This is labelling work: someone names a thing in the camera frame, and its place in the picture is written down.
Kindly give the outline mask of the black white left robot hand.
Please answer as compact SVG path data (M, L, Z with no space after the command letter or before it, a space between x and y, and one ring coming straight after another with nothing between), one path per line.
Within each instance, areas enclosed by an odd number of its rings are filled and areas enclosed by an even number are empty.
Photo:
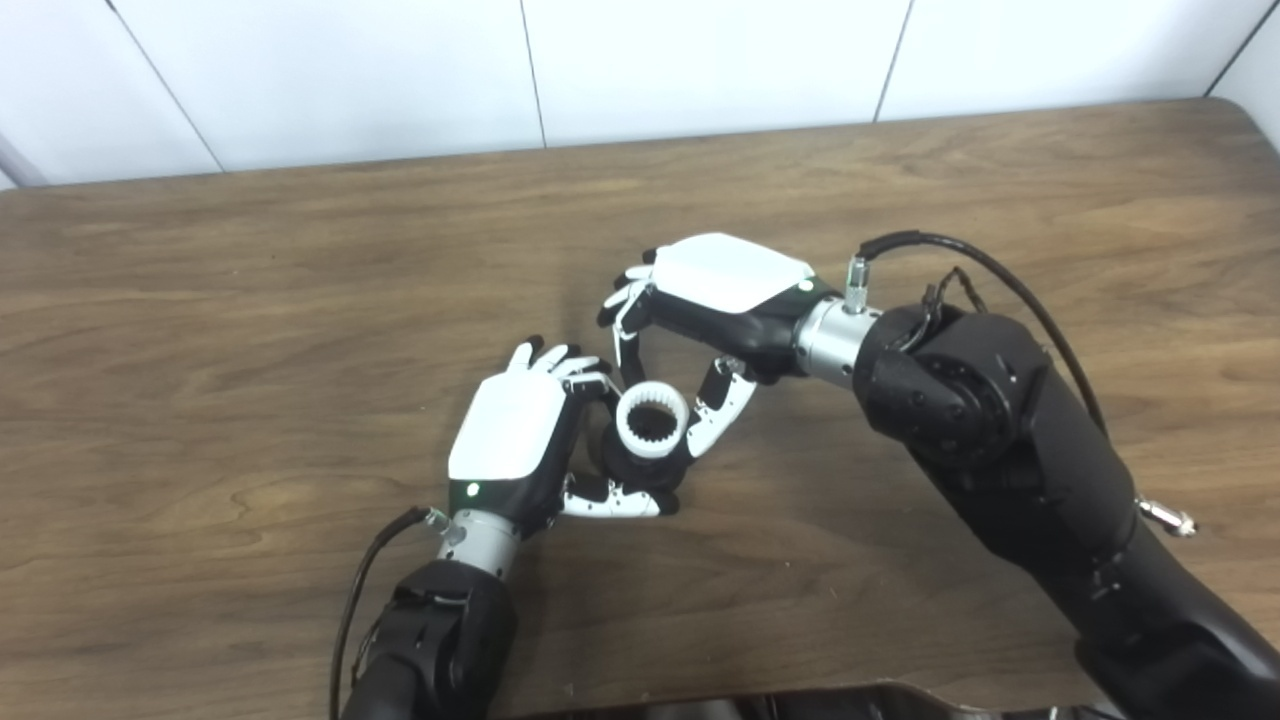
M621 389L603 359L529 337L470 400L447 459L451 515L498 519L520 539L562 515L673 515L689 413L672 386Z

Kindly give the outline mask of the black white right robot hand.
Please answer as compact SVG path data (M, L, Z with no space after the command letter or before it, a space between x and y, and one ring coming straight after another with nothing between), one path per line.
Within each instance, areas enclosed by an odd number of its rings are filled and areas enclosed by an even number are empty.
M659 327L716 351L675 455L696 460L739 419L758 386L805 377L800 329L836 296L805 261L726 233L652 249L621 273L596 314L626 386L641 383L641 333Z

